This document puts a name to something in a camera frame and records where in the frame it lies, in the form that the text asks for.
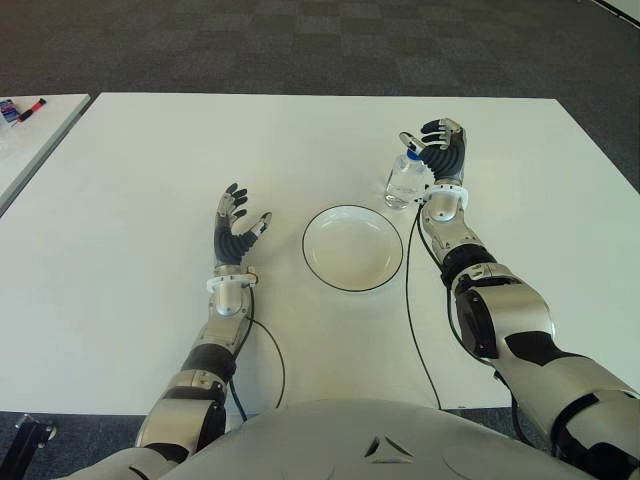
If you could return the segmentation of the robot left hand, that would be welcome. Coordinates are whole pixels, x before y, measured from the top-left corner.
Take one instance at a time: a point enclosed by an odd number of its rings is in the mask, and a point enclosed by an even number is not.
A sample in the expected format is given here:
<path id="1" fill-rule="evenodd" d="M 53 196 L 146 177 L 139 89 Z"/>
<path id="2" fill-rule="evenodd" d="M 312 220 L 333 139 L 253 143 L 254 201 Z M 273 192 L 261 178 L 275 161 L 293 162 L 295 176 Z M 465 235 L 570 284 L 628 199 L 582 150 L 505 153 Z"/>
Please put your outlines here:
<path id="1" fill-rule="evenodd" d="M 237 183 L 228 186 L 219 199 L 214 220 L 213 246 L 215 266 L 239 266 L 269 228 L 272 213 L 262 214 L 256 222 L 241 233 L 234 232 L 234 225 L 247 215 L 244 205 L 248 202 L 248 190 Z"/>

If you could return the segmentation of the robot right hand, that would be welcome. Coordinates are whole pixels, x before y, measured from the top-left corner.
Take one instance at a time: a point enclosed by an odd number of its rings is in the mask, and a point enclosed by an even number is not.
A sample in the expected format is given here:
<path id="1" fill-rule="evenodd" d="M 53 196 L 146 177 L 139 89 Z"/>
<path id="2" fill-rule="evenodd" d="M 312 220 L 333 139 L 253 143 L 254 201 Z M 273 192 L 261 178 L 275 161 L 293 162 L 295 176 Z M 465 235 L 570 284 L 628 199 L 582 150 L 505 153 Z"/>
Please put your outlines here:
<path id="1" fill-rule="evenodd" d="M 401 132 L 399 139 L 409 154 L 420 160 L 433 174 L 434 180 L 461 185 L 464 179 L 466 131 L 449 118 L 425 123 L 417 137 Z"/>

